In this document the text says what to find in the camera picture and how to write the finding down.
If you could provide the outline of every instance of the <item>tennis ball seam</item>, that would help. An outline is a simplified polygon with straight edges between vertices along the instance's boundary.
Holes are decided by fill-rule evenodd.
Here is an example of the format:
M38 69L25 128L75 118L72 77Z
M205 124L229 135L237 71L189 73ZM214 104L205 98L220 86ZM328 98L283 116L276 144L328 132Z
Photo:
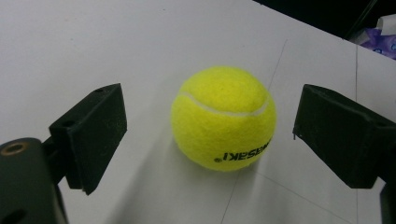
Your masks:
M264 103L262 104L262 106L260 108L256 109L255 111L252 111L252 112L231 112L231 111L217 110L217 109L215 109L213 107L205 105L202 102L198 101L189 92L186 92L186 91L180 92L179 95L184 95L184 96L188 97L195 104L197 104L198 106L200 106L201 108L203 108L206 111L209 111L209 112L212 112L212 113L216 113L216 114L227 115L227 116L231 116L231 117L255 117L255 116L259 116L261 113L263 113L265 111L265 109L267 108L267 106L269 104L269 97L266 97L266 99L265 99Z

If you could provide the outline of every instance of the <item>white tabletop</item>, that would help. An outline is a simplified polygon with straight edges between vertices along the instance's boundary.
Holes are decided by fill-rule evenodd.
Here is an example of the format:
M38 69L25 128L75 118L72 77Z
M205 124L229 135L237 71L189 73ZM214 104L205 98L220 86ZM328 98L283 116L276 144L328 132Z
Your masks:
M60 183L70 223L381 223L378 180L350 189L292 128L305 83L396 121L396 63L250 0L0 3L0 143L35 137L89 92L121 83L125 134L90 196ZM212 65L273 94L272 143L250 167L206 170L178 149L170 106Z

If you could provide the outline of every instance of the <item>yellow tennis ball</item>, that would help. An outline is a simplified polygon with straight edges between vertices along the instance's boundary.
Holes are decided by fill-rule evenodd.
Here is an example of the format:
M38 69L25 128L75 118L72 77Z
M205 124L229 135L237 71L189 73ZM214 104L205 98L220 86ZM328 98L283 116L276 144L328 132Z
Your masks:
M276 107L249 72L214 66L190 77L172 104L172 130L192 161L233 171L256 161L276 127Z

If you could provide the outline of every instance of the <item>white surface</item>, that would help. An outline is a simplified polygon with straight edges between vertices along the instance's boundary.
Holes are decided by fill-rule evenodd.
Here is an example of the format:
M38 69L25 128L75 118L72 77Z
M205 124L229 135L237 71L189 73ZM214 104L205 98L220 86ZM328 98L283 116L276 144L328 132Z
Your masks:
M381 186L349 189L291 131L305 83L394 116L388 58L249 0L6 0L0 27L0 142L45 140L89 92L122 85L129 131L98 189L60 184L70 223L380 223ZM170 130L181 83L215 64L249 70L278 111L267 152L234 173L188 161Z

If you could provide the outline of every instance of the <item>dark background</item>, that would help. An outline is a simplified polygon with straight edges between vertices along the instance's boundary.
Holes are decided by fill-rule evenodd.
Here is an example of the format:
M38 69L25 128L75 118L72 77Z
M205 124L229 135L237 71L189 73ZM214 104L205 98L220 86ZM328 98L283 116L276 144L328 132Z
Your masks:
M373 28L382 16L396 14L396 0L255 0L298 21L349 39Z

